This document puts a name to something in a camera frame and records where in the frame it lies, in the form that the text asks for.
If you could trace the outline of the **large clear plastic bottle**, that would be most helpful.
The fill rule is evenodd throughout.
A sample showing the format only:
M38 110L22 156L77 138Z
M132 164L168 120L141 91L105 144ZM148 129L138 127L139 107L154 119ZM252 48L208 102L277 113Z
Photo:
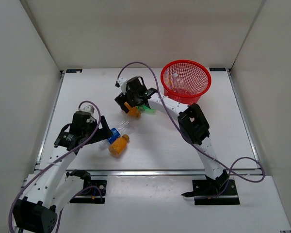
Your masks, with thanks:
M181 95L191 95L185 80L176 72L172 74L172 92Z

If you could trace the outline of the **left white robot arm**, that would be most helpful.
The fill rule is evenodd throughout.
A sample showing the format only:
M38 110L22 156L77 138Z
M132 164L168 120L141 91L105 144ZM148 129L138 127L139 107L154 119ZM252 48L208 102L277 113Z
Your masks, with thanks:
M32 233L58 231L58 224L64 206L75 196L87 194L92 189L90 173L67 168L85 145L109 138L112 132L103 115L94 117L92 105L79 108L72 122L66 124L58 134L55 148L65 148L59 155L53 152L44 169L27 181L14 200L10 210L9 227L14 226Z

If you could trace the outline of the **orange juice bottle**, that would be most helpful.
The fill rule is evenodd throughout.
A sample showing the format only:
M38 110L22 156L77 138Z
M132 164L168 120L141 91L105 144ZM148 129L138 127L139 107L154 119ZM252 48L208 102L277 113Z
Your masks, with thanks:
M129 136L124 134L123 136L117 138L110 146L109 152L112 156L117 157L119 156L123 150L126 148L127 143L129 141Z
M141 111L138 110L138 108L136 106L131 107L127 102L125 102L124 105L128 108L129 111L127 114L130 117L138 119L141 116Z

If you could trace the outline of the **blue label clear bottle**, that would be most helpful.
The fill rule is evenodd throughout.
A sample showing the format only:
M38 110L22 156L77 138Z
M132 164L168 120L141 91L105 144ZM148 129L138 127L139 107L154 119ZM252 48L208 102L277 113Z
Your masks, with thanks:
M112 136L99 142L99 148L101 150L106 149L108 146L110 146L117 138L121 137L125 133L129 131L129 122L128 121L122 121L117 126L111 128Z

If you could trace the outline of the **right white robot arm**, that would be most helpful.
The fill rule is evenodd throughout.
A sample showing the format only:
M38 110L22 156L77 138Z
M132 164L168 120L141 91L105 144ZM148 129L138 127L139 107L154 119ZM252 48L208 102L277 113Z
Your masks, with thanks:
M144 79L138 76L129 80L117 78L115 86L121 89L121 94L115 101L125 113L143 104L165 112L172 120L177 121L177 129L184 140L196 147L206 173L206 190L187 192L183 196L218 196L223 192L229 176L217 162L210 140L210 126L198 104L188 105L164 96L155 88L147 88Z

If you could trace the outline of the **red mesh plastic bin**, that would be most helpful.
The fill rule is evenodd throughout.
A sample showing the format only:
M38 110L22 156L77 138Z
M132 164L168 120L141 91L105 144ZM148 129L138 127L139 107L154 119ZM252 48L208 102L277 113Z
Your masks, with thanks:
M173 73L183 78L189 87L191 95L181 95L172 92L172 85L166 84L166 79L172 78ZM186 104L198 102L211 86L211 75L209 71L198 62L192 60L175 60L165 65L161 71L161 83L164 95Z

